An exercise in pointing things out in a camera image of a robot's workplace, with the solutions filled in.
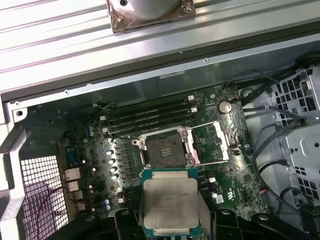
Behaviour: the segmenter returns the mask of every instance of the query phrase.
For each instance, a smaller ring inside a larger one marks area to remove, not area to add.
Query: silver metal plate
[[[143,204],[147,229],[192,229],[199,225],[198,183],[193,178],[146,180]]]
[[[320,124],[295,129],[285,140],[294,166],[320,169]]]

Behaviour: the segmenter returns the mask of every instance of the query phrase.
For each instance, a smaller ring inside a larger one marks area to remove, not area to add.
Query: green circuit board
[[[78,182],[87,202],[86,209],[94,208],[97,214],[106,217],[112,209],[126,207],[139,199],[143,151],[133,144],[134,139],[176,126],[199,126],[192,130],[193,147],[200,163],[209,164],[199,166],[199,174],[204,174],[204,180],[206,174],[215,178],[214,186],[209,187],[207,181],[204,184],[199,181],[199,189],[212,192],[218,208],[232,209],[244,219],[249,220],[260,211],[267,212],[264,199],[258,206],[261,189],[251,169],[251,142],[237,99],[234,87],[212,86],[130,106],[117,107],[110,103],[99,114],[70,121],[65,133],[69,142],[65,147],[66,160],[70,168],[80,168]],[[221,112],[219,106],[223,101],[230,103],[229,113]],[[215,121],[219,122],[226,139],[228,160],[221,148],[222,138],[215,126],[209,124]],[[147,141],[162,137],[156,134]],[[166,149],[165,154],[175,153]],[[105,199],[110,201],[110,209],[106,209]]]

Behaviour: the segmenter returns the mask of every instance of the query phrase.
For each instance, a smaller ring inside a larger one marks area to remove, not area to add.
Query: ventilation holes
[[[296,172],[297,174],[301,174],[301,175],[303,175],[303,176],[307,176],[307,174],[306,174],[306,169],[305,169],[304,167],[295,166],[294,168],[295,168],[295,172]]]
[[[319,199],[316,184],[314,182],[309,181],[307,179],[302,179],[300,177],[298,177],[298,182],[302,192],[307,194],[309,197]]]
[[[36,218],[39,206],[50,192],[62,186],[56,156],[21,161],[25,190],[23,226],[26,240],[37,238]],[[42,205],[38,218],[39,240],[46,239],[68,223],[65,197],[62,190],[52,193]]]
[[[315,100],[312,96],[312,91],[308,88],[307,81],[301,81],[299,76],[276,84],[274,94],[277,107],[284,111],[289,111],[287,103],[291,101],[297,101],[297,105],[299,104],[300,106],[299,109],[290,109],[290,111],[295,114],[299,114],[299,110],[302,113],[317,110]],[[287,117],[282,114],[280,116],[283,125],[287,125]]]

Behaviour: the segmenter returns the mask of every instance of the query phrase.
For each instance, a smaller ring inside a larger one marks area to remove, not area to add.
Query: cpu socket
[[[142,164],[153,169],[199,164],[192,130],[177,126],[140,135],[132,144],[140,148]]]

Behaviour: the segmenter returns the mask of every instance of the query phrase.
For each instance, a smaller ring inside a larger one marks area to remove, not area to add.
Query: motherboard
[[[144,170],[197,168],[198,190],[250,220],[267,212],[238,91],[212,86],[69,121],[61,145],[77,211],[139,209]]]

